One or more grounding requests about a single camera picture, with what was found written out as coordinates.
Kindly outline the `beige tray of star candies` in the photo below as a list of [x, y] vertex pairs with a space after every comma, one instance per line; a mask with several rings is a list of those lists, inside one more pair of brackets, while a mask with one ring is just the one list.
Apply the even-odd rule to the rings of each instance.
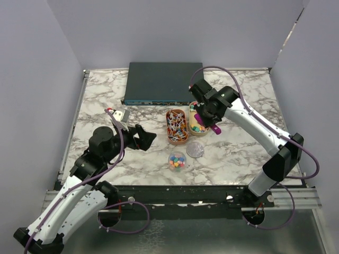
[[205, 136], [207, 135], [209, 129], [200, 125], [195, 119], [194, 116], [197, 114], [196, 110], [194, 109], [195, 104], [197, 104], [196, 101], [189, 104], [189, 130], [192, 135]]

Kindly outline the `clear plastic jar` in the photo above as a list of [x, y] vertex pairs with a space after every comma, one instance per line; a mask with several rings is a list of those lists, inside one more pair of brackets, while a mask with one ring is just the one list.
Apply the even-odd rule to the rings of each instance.
[[168, 156], [168, 164], [171, 171], [180, 172], [187, 166], [185, 154], [179, 151], [173, 151]]

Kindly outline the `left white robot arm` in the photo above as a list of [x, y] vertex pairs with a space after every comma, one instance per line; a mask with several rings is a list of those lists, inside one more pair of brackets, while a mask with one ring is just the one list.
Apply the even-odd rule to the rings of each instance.
[[33, 223], [15, 231], [24, 253], [61, 253], [69, 237], [94, 213], [113, 207], [121, 213], [122, 206], [136, 204], [132, 197], [121, 199], [116, 187], [99, 179], [122, 160], [125, 148], [146, 151], [156, 136], [139, 124], [95, 129], [55, 198]]

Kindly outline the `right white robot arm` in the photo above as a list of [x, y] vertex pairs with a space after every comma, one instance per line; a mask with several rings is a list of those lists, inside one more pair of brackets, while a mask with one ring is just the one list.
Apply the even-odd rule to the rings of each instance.
[[197, 104], [195, 119], [205, 128], [219, 135], [221, 129], [217, 123], [226, 118], [245, 130], [266, 152], [270, 159], [263, 165], [262, 171], [249, 183], [243, 194], [244, 203], [255, 207], [263, 199], [263, 194], [276, 183], [283, 181], [301, 158], [300, 146], [304, 138], [296, 133], [276, 127], [263, 116], [257, 119], [257, 111], [242, 102], [240, 95], [230, 86], [217, 91], [204, 79], [199, 80], [189, 89]]

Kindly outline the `silver jar lid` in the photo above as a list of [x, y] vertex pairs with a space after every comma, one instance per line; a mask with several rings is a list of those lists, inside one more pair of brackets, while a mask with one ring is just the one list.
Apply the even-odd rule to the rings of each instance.
[[191, 158], [200, 158], [204, 154], [204, 147], [199, 142], [190, 142], [186, 146], [186, 153]]

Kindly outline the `blue network switch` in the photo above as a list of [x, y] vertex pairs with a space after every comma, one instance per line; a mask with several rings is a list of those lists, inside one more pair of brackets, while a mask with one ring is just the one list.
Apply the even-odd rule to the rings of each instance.
[[124, 105], [188, 105], [190, 79], [201, 62], [131, 62]]

